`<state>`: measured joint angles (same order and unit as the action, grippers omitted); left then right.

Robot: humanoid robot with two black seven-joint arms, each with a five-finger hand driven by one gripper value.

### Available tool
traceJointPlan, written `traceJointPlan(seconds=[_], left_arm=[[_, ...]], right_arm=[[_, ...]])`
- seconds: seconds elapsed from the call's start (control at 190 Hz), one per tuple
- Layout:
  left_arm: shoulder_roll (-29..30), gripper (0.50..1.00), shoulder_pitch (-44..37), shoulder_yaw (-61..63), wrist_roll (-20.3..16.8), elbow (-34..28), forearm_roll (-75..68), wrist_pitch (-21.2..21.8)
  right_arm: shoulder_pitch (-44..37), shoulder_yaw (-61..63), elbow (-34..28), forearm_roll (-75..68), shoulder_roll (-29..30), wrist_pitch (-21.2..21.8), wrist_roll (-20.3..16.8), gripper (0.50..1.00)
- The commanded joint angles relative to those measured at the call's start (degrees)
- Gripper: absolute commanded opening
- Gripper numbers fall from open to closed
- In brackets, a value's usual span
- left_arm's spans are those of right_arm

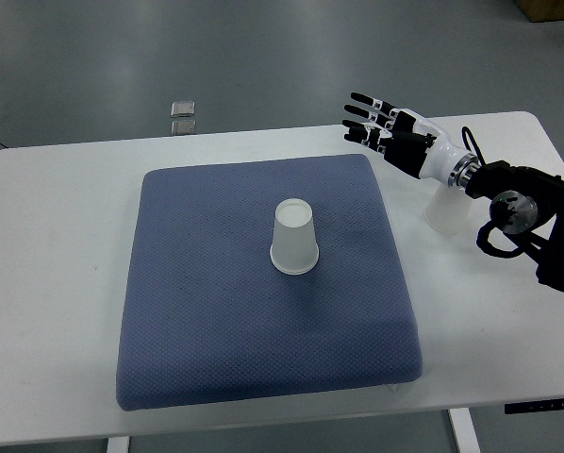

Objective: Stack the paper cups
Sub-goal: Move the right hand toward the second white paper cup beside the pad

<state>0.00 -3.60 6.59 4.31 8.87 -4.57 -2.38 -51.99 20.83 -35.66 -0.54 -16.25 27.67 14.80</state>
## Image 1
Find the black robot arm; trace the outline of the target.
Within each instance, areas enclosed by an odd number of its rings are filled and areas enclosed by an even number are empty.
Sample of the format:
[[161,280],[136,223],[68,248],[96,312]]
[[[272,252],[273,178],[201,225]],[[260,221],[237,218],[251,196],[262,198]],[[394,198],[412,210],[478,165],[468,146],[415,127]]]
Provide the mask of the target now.
[[472,132],[461,130],[462,146],[437,124],[359,92],[345,110],[348,142],[359,143],[417,179],[432,178],[471,199],[489,199],[489,220],[476,244],[489,256],[528,256],[542,285],[564,293],[564,179],[504,160],[487,162]]

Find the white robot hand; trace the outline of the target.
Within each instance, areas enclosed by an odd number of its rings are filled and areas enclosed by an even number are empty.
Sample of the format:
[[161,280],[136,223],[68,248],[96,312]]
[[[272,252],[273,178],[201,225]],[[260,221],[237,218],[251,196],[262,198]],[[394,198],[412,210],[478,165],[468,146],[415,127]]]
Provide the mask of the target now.
[[377,126],[343,120],[347,128],[343,138],[347,142],[387,140],[385,161],[405,174],[465,188],[482,165],[473,151],[455,145],[444,129],[420,114],[359,92],[351,92],[350,98],[356,104],[347,104],[344,110]]

